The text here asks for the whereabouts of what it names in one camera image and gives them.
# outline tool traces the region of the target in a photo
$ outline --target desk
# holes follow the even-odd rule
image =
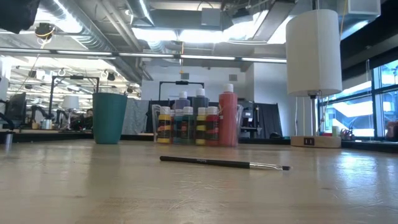
[[[160,162],[265,162],[291,171]],[[93,140],[0,151],[0,223],[397,223],[395,154],[275,145],[236,149]]]

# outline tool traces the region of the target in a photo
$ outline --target bottle cap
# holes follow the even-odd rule
[[[234,85],[233,84],[224,84],[223,86],[224,92],[234,92]]]
[[[164,114],[164,115],[170,114],[170,108],[168,106],[162,106],[160,108],[160,114]]]
[[[193,107],[184,106],[184,115],[193,115]]]
[[[183,110],[181,110],[181,109],[175,110],[175,115],[176,116],[182,116],[182,114],[183,114]]]
[[[206,108],[198,108],[198,115],[206,115]]]
[[[187,99],[187,97],[188,97],[188,94],[187,94],[186,91],[181,91],[181,92],[180,92],[180,98]]]
[[[197,96],[205,96],[205,89],[197,89]]]
[[[207,115],[218,115],[218,108],[216,106],[209,106],[206,110]]]

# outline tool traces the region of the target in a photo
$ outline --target teal plastic cup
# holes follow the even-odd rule
[[[122,135],[127,96],[93,94],[93,134],[97,144],[117,144]]]

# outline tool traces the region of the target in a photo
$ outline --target ceiling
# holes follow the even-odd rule
[[[184,42],[182,45],[170,40],[159,40],[157,44],[161,46],[161,50],[166,52],[183,52],[185,54],[195,55],[233,55],[233,56],[249,56],[249,57],[274,57],[285,58],[285,25],[294,16],[312,9],[311,0],[299,0],[297,3],[294,0],[212,0],[212,1],[196,1],[196,0],[85,0],[85,1],[69,1],[69,0],[42,0],[41,7],[36,17],[35,25],[30,30],[23,31],[21,34],[10,34],[0,30],[0,47],[14,47],[14,48],[40,48],[41,41],[34,34],[35,27],[40,22],[49,22],[55,24],[55,33],[51,42],[45,45],[45,49],[59,49],[59,50],[97,50],[97,51],[123,51],[123,52],[155,52],[152,42],[147,41],[146,38],[138,39],[138,33],[133,33],[133,28],[143,29],[141,27],[143,21],[146,21],[147,16],[137,18],[137,12],[131,12],[130,4],[132,2],[146,2],[148,6],[148,13],[154,19],[157,15],[166,13],[172,15],[175,13],[182,13],[186,17],[180,20],[187,20],[181,26],[190,26],[190,22],[194,21],[195,15],[200,15],[203,9],[215,8],[221,9],[221,17],[223,24],[219,28],[203,27],[203,30],[212,30],[212,32],[222,32],[222,34],[233,35],[235,33],[244,31],[243,39],[241,37],[231,37],[223,41],[214,41],[210,39],[209,42]],[[324,5],[331,0],[321,1]],[[236,22],[236,12],[239,8],[246,7],[250,15],[242,16],[239,19],[250,18],[252,21],[246,22],[244,26],[239,26]],[[164,24],[167,24],[167,19],[163,18]],[[224,22],[230,22],[229,25],[224,26]],[[170,29],[178,38],[182,38],[185,29]],[[208,38],[210,33],[201,36],[202,39]],[[163,38],[152,35],[151,38]],[[55,58],[50,55],[50,58],[45,55],[40,56],[34,66],[34,59],[25,55],[9,55],[7,57],[13,64],[11,74],[11,85],[9,88],[10,94],[15,91],[28,91],[34,100],[39,93],[46,93],[40,97],[48,97],[49,87],[47,86],[51,79],[51,75],[58,74],[61,70],[66,72],[66,75],[83,75],[85,77],[99,77],[101,91],[111,91],[115,93],[123,93],[126,91],[128,85],[135,86],[134,93],[131,97],[139,98],[140,89],[135,83],[140,83],[141,80],[151,80],[150,74],[146,73],[145,68],[150,66],[160,67],[179,67],[181,66],[179,60],[164,60],[164,59],[143,59],[136,60],[130,58]],[[40,70],[39,74],[45,77],[44,79],[28,78],[29,70],[34,66],[34,69]],[[183,61],[183,66],[195,67],[235,67],[241,68],[245,71],[250,63],[242,62],[224,62],[214,60],[187,60]],[[116,80],[109,82],[106,77],[105,70],[114,72]],[[32,84],[33,89],[26,90],[22,82]],[[80,87],[79,93],[86,94],[88,97],[93,91],[94,85],[89,80],[64,80],[71,85],[84,85]],[[74,91],[68,90],[67,85],[59,84],[55,88],[56,93],[71,94]]]

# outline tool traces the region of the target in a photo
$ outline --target lamp base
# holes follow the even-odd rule
[[[298,147],[341,148],[341,138],[331,136],[292,136],[290,145]]]

